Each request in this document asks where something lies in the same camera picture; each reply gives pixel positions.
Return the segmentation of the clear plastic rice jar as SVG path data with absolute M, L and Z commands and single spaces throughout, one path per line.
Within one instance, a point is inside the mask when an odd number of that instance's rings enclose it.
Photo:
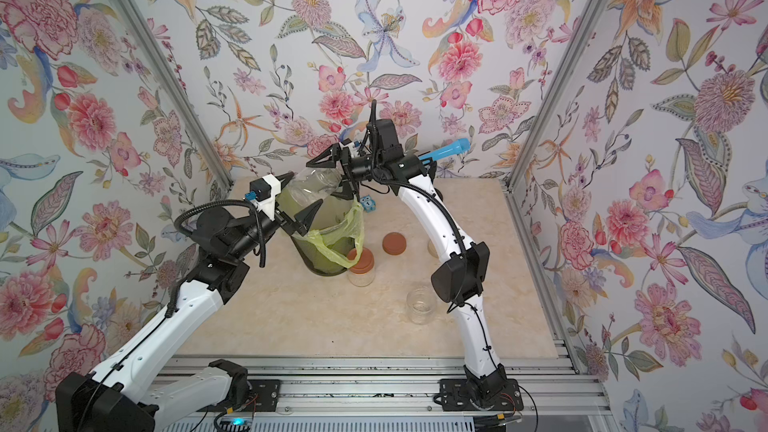
M 409 320 L 417 325 L 429 323 L 436 313 L 437 298 L 431 286 L 422 285 L 411 290 L 406 297 Z

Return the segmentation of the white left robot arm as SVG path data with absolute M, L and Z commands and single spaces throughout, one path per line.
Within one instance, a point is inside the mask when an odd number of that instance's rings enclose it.
M 88 373 L 70 373 L 56 388 L 62 431 L 161 431 L 195 411 L 227 413 L 256 397 L 248 371 L 226 359 L 158 390 L 158 374 L 187 339 L 228 303 L 241 287 L 254 253 L 266 264 L 268 241 L 278 230 L 305 235 L 323 202 L 290 214 L 277 198 L 293 175 L 251 182 L 242 199 L 193 207 L 174 221 L 199 247 L 197 262 L 171 289 L 168 303 L 117 352 Z

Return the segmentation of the small blue figurine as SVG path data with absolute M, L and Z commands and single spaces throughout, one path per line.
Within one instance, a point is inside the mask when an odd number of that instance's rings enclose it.
M 376 202 L 371 195 L 362 196 L 359 199 L 359 203 L 365 212 L 370 213 L 376 210 Z

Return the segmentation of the closed jar brown lid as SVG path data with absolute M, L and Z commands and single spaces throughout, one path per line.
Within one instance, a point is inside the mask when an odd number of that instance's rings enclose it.
M 347 254 L 350 261 L 354 261 L 352 267 L 347 270 L 349 282 L 356 287 L 367 287 L 375 279 L 375 260 L 373 253 L 368 248 L 363 248 L 361 253 L 351 250 Z

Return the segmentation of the blue toy microphone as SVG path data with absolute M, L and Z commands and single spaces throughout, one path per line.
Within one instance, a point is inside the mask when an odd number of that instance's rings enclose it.
M 419 159 L 422 162 L 439 162 L 455 155 L 467 153 L 470 148 L 470 140 L 468 138 L 461 138 L 439 149 L 424 153 L 419 156 Z

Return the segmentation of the aluminium corner post left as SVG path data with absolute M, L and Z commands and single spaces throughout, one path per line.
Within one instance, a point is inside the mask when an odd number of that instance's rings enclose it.
M 175 73 L 165 58 L 162 47 L 158 44 L 150 27 L 139 10 L 135 0 L 113 0 L 115 8 L 126 22 L 126 27 L 134 36 L 138 45 L 147 56 L 147 62 L 159 85 L 170 97 L 173 105 L 181 116 L 181 120 L 189 131 L 193 142 L 208 166 L 209 172 L 223 189 L 229 191 L 234 182 L 229 172 L 223 166 L 202 124 L 195 113 Z

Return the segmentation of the aluminium corner post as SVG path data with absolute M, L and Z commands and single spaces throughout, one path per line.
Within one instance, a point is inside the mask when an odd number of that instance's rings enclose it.
M 555 70 L 551 86 L 544 96 L 543 102 L 531 129 L 526 135 L 526 141 L 518 157 L 518 161 L 512 169 L 508 189 L 513 190 L 524 181 L 525 170 L 533 157 L 537 143 L 544 133 L 546 125 L 555 113 L 557 104 L 565 92 L 567 86 L 573 81 L 574 71 L 578 61 L 587 49 L 591 34 L 594 32 L 597 22 L 608 0 L 588 0 L 581 16 L 579 27 L 574 32 L 572 39 L 565 49 L 562 60 Z
M 223 166 L 202 124 L 195 113 L 175 73 L 165 58 L 162 47 L 158 44 L 150 27 L 139 10 L 135 0 L 113 0 L 115 8 L 126 22 L 126 27 L 134 36 L 138 45 L 147 56 L 147 62 L 159 85 L 170 97 L 173 105 L 181 116 L 181 120 L 189 131 L 193 142 L 208 166 L 209 172 L 223 189 L 229 191 L 234 182 L 229 172 Z

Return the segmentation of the aluminium corner post right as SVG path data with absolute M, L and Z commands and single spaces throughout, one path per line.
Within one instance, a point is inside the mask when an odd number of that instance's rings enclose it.
M 531 129 L 526 135 L 526 141 L 518 157 L 518 161 L 512 169 L 508 189 L 513 190 L 524 181 L 525 170 L 533 157 L 537 143 L 544 133 L 546 125 L 555 113 L 557 104 L 565 92 L 567 86 L 573 81 L 574 71 L 578 61 L 587 49 L 591 34 L 594 32 L 597 22 L 608 0 L 588 0 L 581 16 L 579 27 L 574 32 L 572 39 L 565 49 L 562 60 L 555 70 L 551 86 L 544 96 L 543 102 Z

